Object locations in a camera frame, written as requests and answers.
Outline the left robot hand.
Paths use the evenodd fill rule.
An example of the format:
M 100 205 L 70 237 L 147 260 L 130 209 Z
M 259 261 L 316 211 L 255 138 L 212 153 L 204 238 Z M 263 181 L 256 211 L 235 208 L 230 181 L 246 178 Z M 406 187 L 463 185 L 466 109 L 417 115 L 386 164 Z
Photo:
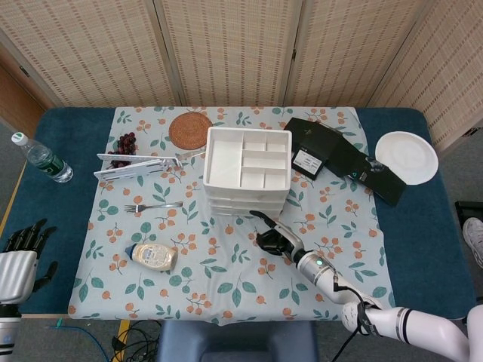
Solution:
M 57 228 L 45 228 L 47 220 L 16 230 L 1 251 L 1 304 L 20 305 L 32 293 L 49 284 L 58 268 L 53 261 L 45 275 L 37 278 L 40 257 L 49 237 Z

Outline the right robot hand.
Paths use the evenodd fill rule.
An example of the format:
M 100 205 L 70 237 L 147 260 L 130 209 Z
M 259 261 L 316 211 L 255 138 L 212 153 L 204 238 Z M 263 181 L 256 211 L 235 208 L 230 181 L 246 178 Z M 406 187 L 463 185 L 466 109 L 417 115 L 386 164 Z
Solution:
M 264 233 L 257 233 L 257 245 L 265 252 L 274 256 L 283 256 L 298 263 L 306 254 L 302 240 L 286 225 L 275 221 L 260 211 L 250 210 L 250 215 L 260 218 L 269 227 Z

